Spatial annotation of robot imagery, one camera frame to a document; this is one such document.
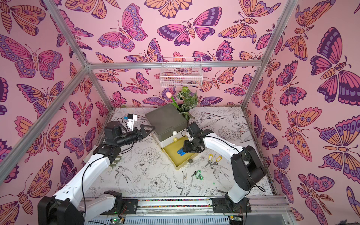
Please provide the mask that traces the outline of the keys with yellow tag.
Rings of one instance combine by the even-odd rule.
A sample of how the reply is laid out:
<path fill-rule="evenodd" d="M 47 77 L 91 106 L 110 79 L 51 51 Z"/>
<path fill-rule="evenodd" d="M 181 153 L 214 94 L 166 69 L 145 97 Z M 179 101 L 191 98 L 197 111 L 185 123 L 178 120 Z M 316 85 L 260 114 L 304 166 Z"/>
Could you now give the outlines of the keys with yellow tag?
<path fill-rule="evenodd" d="M 213 155 L 212 155 L 212 154 L 209 154 L 208 160 L 207 160 L 207 164 L 205 165 L 205 167 L 211 165 L 212 162 L 213 162 Z"/>

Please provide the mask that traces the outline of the yellow bottom drawer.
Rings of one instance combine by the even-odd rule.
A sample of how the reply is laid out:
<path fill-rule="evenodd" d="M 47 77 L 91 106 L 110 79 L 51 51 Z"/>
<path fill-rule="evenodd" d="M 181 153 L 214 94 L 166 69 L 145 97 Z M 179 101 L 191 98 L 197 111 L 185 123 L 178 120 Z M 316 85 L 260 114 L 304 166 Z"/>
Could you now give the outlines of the yellow bottom drawer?
<path fill-rule="evenodd" d="M 163 152 L 169 158 L 176 171 L 180 170 L 182 167 L 188 164 L 190 159 L 194 160 L 194 158 L 198 155 L 198 153 L 186 153 L 183 151 L 185 140 L 188 140 L 188 138 L 179 138 L 176 142 L 173 142 L 162 148 Z"/>

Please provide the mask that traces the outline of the green three-drawer cabinet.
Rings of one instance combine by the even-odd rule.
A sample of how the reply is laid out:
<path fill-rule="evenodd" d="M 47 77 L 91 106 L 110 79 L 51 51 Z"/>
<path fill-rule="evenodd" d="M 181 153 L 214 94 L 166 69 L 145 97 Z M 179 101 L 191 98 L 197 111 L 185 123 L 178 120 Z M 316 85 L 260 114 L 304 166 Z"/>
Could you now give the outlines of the green three-drawer cabinet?
<path fill-rule="evenodd" d="M 156 140 L 161 148 L 182 137 L 182 131 L 187 127 L 187 120 L 176 107 L 167 104 L 145 115 L 148 123 L 155 127 Z"/>

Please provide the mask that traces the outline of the key with green tag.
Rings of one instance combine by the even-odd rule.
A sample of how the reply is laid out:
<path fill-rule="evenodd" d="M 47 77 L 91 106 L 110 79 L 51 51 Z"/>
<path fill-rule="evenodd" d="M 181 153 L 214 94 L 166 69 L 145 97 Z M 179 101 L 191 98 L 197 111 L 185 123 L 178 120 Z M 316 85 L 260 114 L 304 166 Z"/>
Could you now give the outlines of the key with green tag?
<path fill-rule="evenodd" d="M 198 180 L 203 180 L 203 176 L 201 174 L 201 170 L 196 170 L 194 171 L 194 173 L 191 175 L 191 177 L 195 177 Z"/>

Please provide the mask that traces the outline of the key with blue tag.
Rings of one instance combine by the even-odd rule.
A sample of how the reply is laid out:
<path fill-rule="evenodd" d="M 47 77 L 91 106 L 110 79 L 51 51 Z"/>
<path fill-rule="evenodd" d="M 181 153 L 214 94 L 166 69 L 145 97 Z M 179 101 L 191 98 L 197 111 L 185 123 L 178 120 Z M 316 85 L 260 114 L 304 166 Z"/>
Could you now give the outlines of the key with blue tag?
<path fill-rule="evenodd" d="M 180 150 L 177 151 L 177 153 L 180 155 L 180 156 L 184 156 L 186 153 L 183 151 L 183 148 L 181 148 Z"/>

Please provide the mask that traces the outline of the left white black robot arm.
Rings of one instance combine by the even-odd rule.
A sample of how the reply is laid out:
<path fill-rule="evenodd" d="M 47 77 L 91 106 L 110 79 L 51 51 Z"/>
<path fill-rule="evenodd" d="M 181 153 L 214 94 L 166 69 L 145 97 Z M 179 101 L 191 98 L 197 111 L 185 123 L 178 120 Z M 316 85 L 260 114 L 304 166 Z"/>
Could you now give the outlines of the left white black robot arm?
<path fill-rule="evenodd" d="M 96 179 L 130 146 L 149 136 L 151 125 L 127 130 L 121 122 L 111 121 L 104 128 L 104 142 L 95 147 L 85 166 L 52 197 L 43 197 L 37 205 L 40 225 L 84 225 L 105 212 L 122 213 L 125 203 L 122 194 L 106 191 L 101 197 L 85 200 L 85 193 Z"/>

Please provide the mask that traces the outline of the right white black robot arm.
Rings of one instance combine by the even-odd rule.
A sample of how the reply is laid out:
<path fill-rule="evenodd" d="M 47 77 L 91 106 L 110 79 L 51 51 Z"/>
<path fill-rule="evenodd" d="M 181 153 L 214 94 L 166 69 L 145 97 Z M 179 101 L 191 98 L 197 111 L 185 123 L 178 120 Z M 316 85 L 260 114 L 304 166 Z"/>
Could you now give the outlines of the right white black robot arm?
<path fill-rule="evenodd" d="M 195 122 L 186 131 L 188 140 L 183 145 L 185 153 L 202 153 L 205 149 L 210 149 L 231 163 L 234 185 L 225 194 L 225 201 L 229 206 L 242 202 L 250 190 L 265 177 L 263 163 L 252 146 L 232 144 L 210 129 L 202 130 Z"/>

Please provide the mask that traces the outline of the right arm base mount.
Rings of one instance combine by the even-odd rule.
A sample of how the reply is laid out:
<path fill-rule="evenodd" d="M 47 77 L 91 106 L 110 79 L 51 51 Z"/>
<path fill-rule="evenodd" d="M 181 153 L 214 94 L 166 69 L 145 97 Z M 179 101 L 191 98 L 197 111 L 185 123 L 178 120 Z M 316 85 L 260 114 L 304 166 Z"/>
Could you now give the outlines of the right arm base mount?
<path fill-rule="evenodd" d="M 238 203 L 233 203 L 229 198 L 212 198 L 211 206 L 214 213 L 250 213 L 252 212 L 249 199 L 243 198 Z"/>

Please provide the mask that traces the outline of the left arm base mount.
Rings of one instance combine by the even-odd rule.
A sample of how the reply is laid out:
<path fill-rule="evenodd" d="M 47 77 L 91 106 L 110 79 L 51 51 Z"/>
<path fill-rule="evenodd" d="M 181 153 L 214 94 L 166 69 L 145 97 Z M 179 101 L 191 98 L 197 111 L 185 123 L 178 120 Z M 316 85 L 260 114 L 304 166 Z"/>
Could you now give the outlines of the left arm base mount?
<path fill-rule="evenodd" d="M 106 191 L 100 197 L 86 204 L 85 223 L 99 215 L 132 215 L 136 214 L 138 199 L 123 198 L 122 193 L 116 191 Z"/>

